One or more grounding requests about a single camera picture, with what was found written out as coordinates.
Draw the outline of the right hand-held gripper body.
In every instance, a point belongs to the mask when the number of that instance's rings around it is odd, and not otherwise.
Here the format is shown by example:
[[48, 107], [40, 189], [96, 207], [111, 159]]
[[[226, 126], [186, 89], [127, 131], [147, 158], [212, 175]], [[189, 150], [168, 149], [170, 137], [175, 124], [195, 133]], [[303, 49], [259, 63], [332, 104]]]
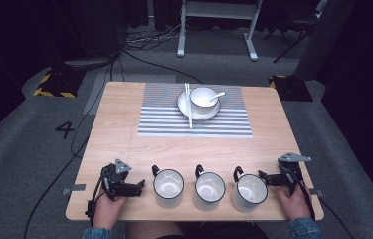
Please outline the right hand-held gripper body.
[[310, 157], [293, 152], [288, 152], [278, 158], [280, 173], [285, 178], [290, 194], [293, 194], [295, 188], [303, 182], [300, 163], [310, 161]]

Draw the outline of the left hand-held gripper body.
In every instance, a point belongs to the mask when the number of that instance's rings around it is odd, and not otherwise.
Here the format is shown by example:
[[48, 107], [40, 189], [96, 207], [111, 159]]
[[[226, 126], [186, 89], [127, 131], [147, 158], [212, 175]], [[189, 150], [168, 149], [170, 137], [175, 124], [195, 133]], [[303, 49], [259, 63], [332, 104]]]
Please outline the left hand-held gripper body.
[[101, 170], [101, 187], [111, 200], [119, 196], [117, 193], [118, 189], [128, 188], [124, 180], [131, 170], [132, 167], [120, 159], [117, 159], [115, 163], [110, 163]]

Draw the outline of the white mug black rim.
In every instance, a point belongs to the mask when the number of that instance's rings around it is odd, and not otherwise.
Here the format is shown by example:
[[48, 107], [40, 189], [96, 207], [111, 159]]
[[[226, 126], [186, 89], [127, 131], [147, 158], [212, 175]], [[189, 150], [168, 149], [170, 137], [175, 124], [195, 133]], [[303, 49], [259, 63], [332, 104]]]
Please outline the white mug black rim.
[[177, 207], [183, 199], [183, 176], [177, 170], [160, 169], [157, 165], [152, 166], [152, 173], [157, 204], [166, 209]]
[[205, 171], [201, 164], [195, 168], [195, 177], [193, 197], [195, 206], [203, 211], [215, 210], [226, 192], [224, 180], [214, 172]]
[[267, 186], [258, 176], [244, 173], [242, 168], [237, 166], [233, 178], [235, 185], [230, 199], [238, 211], [252, 212], [268, 198]]

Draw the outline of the person's left hand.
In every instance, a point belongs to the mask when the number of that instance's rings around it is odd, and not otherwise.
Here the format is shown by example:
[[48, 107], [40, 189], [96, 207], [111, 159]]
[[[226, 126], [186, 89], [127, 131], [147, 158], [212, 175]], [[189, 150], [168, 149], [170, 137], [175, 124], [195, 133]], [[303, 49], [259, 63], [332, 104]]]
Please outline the person's left hand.
[[111, 230], [116, 224], [122, 208], [127, 201], [127, 197], [116, 197], [115, 200], [111, 200], [106, 194], [104, 194], [96, 202], [93, 228]]

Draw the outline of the person's right hand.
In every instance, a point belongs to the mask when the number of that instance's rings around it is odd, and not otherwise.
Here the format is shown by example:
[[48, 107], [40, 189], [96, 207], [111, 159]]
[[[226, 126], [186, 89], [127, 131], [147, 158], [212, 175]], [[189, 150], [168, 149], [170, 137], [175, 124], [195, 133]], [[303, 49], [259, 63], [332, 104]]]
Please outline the person's right hand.
[[276, 188], [276, 193], [283, 213], [288, 220], [311, 216], [309, 206], [300, 187], [294, 190], [292, 196], [286, 196], [284, 190], [280, 187]]

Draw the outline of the grey striped placemat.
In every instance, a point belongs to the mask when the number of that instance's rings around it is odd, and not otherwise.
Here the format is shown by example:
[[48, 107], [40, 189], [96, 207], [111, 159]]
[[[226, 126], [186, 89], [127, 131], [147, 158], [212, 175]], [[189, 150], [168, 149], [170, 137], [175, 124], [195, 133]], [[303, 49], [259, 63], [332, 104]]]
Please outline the grey striped placemat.
[[207, 120], [193, 120], [178, 109], [177, 100], [185, 92], [183, 84], [145, 85], [138, 133], [144, 136], [252, 138], [252, 130], [242, 90], [238, 86], [208, 85], [221, 96], [218, 113]]

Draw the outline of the black yellow striped base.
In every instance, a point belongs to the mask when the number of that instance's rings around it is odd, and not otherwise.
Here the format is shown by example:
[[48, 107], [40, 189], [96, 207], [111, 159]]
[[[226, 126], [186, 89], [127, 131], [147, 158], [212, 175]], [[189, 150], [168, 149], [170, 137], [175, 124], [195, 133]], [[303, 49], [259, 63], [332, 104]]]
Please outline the black yellow striped base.
[[85, 71], [49, 70], [40, 81], [34, 96], [76, 98], [85, 74]]
[[305, 81], [299, 80], [295, 76], [272, 75], [269, 77], [269, 86], [278, 92], [282, 101], [313, 101]]

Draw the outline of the white plate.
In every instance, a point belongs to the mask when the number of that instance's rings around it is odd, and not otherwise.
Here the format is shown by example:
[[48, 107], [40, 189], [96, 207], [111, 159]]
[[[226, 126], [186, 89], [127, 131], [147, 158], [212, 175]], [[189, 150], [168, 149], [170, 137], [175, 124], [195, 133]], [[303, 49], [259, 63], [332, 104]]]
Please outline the white plate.
[[[189, 111], [187, 108], [187, 100], [186, 100], [186, 94], [185, 92], [182, 92], [177, 100], [177, 105], [179, 111], [186, 117], [189, 116]], [[221, 103], [216, 102], [216, 104], [209, 108], [206, 112], [199, 113], [197, 110], [192, 110], [192, 119], [193, 120], [208, 120], [212, 117], [214, 117], [218, 111], [220, 110]]]

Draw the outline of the white spoon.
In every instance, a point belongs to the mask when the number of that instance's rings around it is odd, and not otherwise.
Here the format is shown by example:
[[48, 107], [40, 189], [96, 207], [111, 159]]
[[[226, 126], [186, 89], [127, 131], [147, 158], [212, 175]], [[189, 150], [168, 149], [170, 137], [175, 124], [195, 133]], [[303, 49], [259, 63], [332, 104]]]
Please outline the white spoon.
[[211, 102], [211, 101], [213, 101], [213, 100], [215, 100], [215, 99], [217, 99], [217, 98], [219, 98], [221, 96], [224, 96], [225, 94], [226, 94], [225, 92], [217, 93], [213, 97], [211, 97], [208, 101]]

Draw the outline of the white bowl dark rim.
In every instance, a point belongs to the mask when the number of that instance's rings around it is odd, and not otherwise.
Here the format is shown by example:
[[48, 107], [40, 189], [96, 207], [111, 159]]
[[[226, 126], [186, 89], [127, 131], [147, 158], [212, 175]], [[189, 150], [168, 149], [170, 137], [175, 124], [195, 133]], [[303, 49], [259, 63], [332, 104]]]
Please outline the white bowl dark rim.
[[191, 109], [193, 113], [206, 114], [213, 110], [219, 103], [214, 98], [216, 92], [207, 87], [197, 87], [190, 93]]

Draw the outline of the black tripod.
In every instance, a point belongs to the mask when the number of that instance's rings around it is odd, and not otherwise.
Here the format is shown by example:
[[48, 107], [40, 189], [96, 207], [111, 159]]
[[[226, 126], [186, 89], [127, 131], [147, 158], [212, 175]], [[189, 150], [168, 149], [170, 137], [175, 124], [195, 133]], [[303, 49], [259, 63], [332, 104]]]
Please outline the black tripod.
[[268, 33], [263, 37], [263, 40], [267, 40], [273, 33], [279, 33], [287, 44], [287, 48], [274, 59], [274, 63], [278, 62], [306, 37], [310, 36], [317, 23], [317, 20], [287, 19], [277, 20], [273, 26], [269, 27]]

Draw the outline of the grey pillar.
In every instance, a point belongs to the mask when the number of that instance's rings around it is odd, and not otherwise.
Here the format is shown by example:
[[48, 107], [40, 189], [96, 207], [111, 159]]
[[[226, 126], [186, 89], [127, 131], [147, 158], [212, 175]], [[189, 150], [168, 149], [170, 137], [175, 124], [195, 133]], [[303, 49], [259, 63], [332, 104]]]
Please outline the grey pillar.
[[356, 0], [327, 0], [319, 21], [294, 71], [302, 81], [316, 80], [337, 42]]

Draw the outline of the white metal stand frame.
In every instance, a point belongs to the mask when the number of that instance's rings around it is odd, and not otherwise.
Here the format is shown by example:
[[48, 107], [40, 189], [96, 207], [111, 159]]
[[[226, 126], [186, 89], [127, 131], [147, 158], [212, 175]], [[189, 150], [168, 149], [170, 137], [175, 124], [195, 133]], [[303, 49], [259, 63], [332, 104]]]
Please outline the white metal stand frame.
[[259, 18], [263, 0], [256, 0], [253, 4], [199, 2], [194, 0], [182, 0], [180, 12], [180, 35], [177, 48], [177, 56], [185, 55], [186, 45], [186, 19], [188, 17], [221, 18], [235, 20], [250, 20], [248, 31], [243, 34], [250, 59], [256, 61], [259, 57], [255, 50], [252, 37]]

